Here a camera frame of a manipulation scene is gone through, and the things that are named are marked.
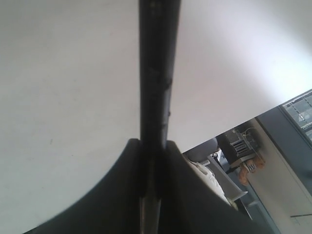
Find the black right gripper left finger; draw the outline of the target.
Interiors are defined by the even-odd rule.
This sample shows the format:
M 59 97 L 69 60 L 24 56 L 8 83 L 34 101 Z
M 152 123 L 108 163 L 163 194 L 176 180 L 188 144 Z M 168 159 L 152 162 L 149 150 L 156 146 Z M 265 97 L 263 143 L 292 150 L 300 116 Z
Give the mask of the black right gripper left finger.
M 139 233 L 139 151 L 139 140 L 130 139 L 116 163 L 94 188 L 71 207 L 29 230 L 29 233 Z

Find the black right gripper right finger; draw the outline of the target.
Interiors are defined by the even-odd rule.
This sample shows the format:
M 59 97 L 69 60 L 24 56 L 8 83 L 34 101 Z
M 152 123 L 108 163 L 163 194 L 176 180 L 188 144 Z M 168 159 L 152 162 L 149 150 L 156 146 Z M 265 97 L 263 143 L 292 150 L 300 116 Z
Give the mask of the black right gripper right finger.
M 226 204 L 195 174 L 173 141 L 162 158 L 162 234 L 268 234 L 270 230 Z

